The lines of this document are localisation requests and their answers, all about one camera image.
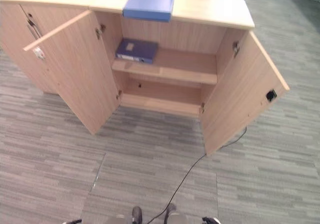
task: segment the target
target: door handle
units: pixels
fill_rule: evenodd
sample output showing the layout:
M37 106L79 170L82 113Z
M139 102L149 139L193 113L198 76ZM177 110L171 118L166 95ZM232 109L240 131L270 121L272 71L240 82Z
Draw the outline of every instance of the door handle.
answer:
M37 27L37 25L35 24L35 22L33 22L31 19L28 18L28 24L34 29L34 31L36 32L36 34L38 35L38 37L40 38L42 36L39 28Z
M30 24L27 24L27 27L30 33L32 34L32 36L34 37L34 39L38 39L37 35L34 33L35 31L31 28Z

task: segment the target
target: floor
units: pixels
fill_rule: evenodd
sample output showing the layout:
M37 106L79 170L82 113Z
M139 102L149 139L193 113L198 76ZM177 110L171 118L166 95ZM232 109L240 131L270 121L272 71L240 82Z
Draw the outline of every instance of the floor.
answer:
M190 224L320 223L320 3L247 0L255 33L291 90L236 144L205 157L174 202ZM56 95L0 53L0 223L144 223L203 154L198 120L119 108L91 136ZM154 221L163 222L163 216Z

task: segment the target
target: blue folder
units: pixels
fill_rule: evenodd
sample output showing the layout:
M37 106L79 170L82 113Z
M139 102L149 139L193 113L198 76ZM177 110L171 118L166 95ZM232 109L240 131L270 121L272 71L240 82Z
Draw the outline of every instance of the blue folder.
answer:
M115 55L131 61L152 63L157 49L158 44L155 42L124 38Z
M171 19L174 0L128 0L122 13L124 17L167 21Z

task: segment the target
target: cabinet door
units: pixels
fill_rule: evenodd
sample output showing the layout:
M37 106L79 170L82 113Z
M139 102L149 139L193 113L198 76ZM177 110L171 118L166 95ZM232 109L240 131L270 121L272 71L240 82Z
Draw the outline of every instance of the cabinet door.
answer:
M94 134L118 107L118 91L99 23L87 10L31 43L24 50L38 65L47 67L61 98ZM44 59L36 58L39 47Z
M253 32L243 36L239 47L200 117L207 155L219 149L289 90Z
M35 41L28 29L27 18L17 3L1 3L0 44L33 84L43 92L56 93L46 67L27 57L23 47Z
M43 4L21 4L26 15L39 29L41 35L85 11L84 8L61 7Z

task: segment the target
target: black cable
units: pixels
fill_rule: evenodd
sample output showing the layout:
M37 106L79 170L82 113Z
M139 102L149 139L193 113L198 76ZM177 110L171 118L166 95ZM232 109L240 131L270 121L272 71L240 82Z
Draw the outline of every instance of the black cable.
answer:
M168 208L168 206L170 205L172 199L174 198L174 196L176 195L177 191L179 190L179 188L181 187L182 183L184 183L184 180L186 179L186 177L188 176L189 172L192 170L192 168L202 159L204 158L206 155L203 154L201 157L198 158L198 160L196 160L196 162L190 167L189 171L186 173L186 175L184 176L184 178L182 179L182 181L180 182L179 186L176 188L175 192L173 193L173 195L171 196L170 201L168 202L167 206L165 207L165 209L158 214L157 216L155 216L154 218L152 218L149 222L147 222L147 224L150 224L154 219L160 217Z
M244 134L246 134L246 132L247 132L247 127L245 127L244 132L241 134L240 137L238 137L235 141L233 141L233 142L231 142L231 143L229 143L229 144L226 144L226 145L222 146L221 148L225 148L225 147L227 147L227 146L230 146L230 145L233 144L233 143L236 143L237 141L240 140L240 138L242 138L242 137L244 136Z
M244 132L241 134L240 137L238 137L235 141L233 141L233 142L231 142L231 143L229 143L229 144L227 144L227 145L222 146L221 148L224 148L224 147L227 147L227 146L229 146L229 145L231 145L231 144L233 144L233 143L236 143L237 141L240 140L240 138L243 137L243 135L244 135L246 132L247 132L247 127L245 127L245 130L244 130ZM190 167L189 171L186 173L186 175L184 176L184 178L183 178L182 181L180 182L179 186L176 188L175 192L174 192L173 195L171 196L170 201L169 201L168 204L166 205L165 209L164 209L160 214L158 214L158 215L156 215L154 218L152 218L149 222L147 222L147 224L150 224L151 222L153 222L154 219L160 217L160 216L167 210L167 208L168 208L168 206L170 205L172 199L175 197L177 191L179 190L179 188L181 187L181 185L184 183L184 181L185 181L186 177L188 176L189 172L190 172L190 171L192 170L192 168L194 168L194 166L195 166L202 158L204 158L205 156L206 156L206 154L203 154L201 157L199 157L199 158L195 161L195 163Z

